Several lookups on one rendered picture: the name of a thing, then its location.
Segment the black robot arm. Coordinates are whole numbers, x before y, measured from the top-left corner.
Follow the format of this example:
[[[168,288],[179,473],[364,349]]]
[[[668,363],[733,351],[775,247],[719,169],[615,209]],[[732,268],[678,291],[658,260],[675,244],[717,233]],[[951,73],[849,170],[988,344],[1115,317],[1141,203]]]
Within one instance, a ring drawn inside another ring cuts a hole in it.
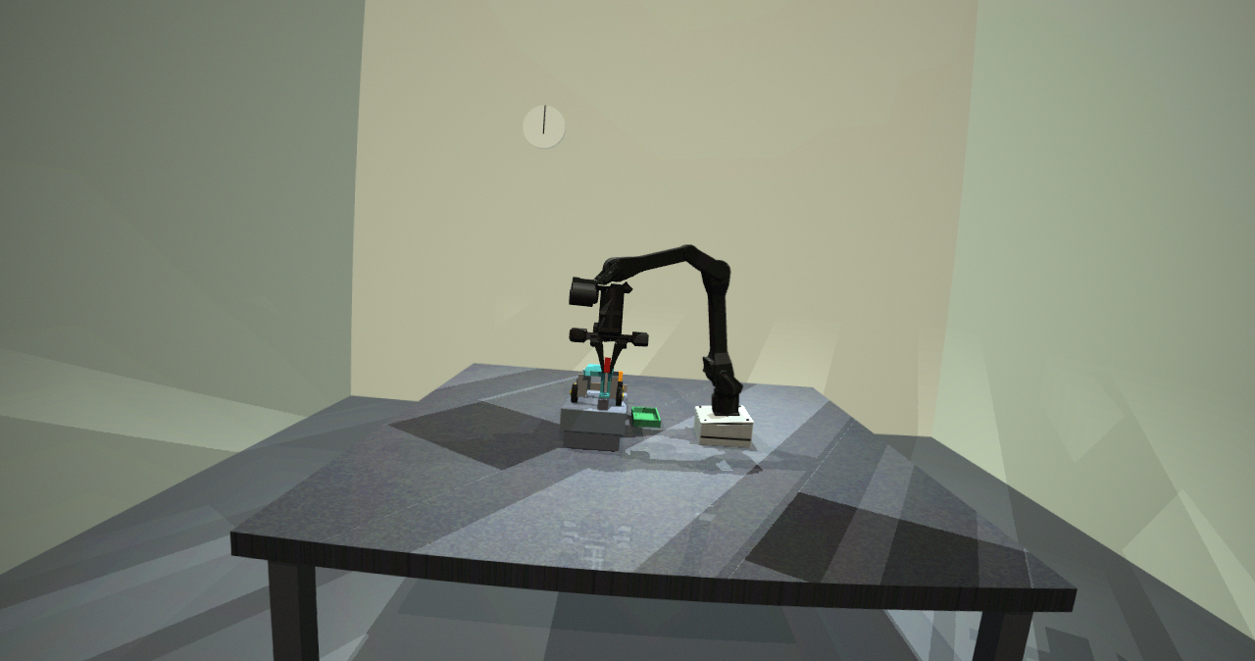
[[[738,411],[740,383],[734,378],[733,362],[728,354],[725,295],[730,282],[730,265],[723,260],[702,253],[694,245],[641,256],[612,256],[602,263],[602,271],[595,280],[574,277],[569,305],[592,307],[599,302],[599,290],[601,290],[600,307],[624,309],[624,295],[631,293],[633,288],[626,281],[616,282],[630,280],[635,273],[680,262],[690,263],[702,272],[708,293],[710,352],[708,357],[703,357],[703,373],[717,386],[717,394],[712,394],[712,411],[717,416],[740,416]],[[607,282],[611,285],[602,286]]]

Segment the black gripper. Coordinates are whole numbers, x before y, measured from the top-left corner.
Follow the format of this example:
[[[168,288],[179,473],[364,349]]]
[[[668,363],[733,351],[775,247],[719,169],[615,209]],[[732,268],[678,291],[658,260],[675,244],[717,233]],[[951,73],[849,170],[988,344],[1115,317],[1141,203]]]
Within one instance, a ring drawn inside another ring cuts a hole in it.
[[[614,335],[614,336],[612,336]],[[599,332],[587,332],[587,329],[570,329],[569,340],[571,342],[586,342],[590,340],[590,345],[596,349],[599,354],[599,362],[601,371],[604,374],[604,352],[602,342],[615,342],[612,351],[612,360],[610,365],[610,374],[612,374],[612,368],[622,352],[622,349],[628,349],[628,342],[633,345],[644,345],[648,347],[648,332],[633,331],[630,334],[622,334],[622,309],[617,307],[600,307],[599,309]]]

